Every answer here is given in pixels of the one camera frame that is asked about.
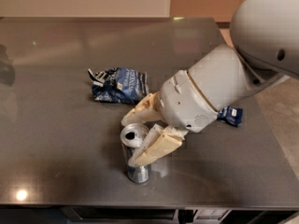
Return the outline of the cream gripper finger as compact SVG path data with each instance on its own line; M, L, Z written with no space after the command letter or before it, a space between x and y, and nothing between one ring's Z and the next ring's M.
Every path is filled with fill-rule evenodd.
M148 94L122 118L121 125L127 126L133 123L163 120L163 117L158 110L158 98L158 92Z
M172 126L163 128L155 124L144 139L133 164L146 166L179 148L185 140L186 130Z

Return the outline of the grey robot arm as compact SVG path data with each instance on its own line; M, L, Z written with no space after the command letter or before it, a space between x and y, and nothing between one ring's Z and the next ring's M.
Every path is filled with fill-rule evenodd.
M129 160L145 166L173 152L232 103L299 77L299 0L245 0L230 22L233 45L219 45L143 98L121 124L163 121Z

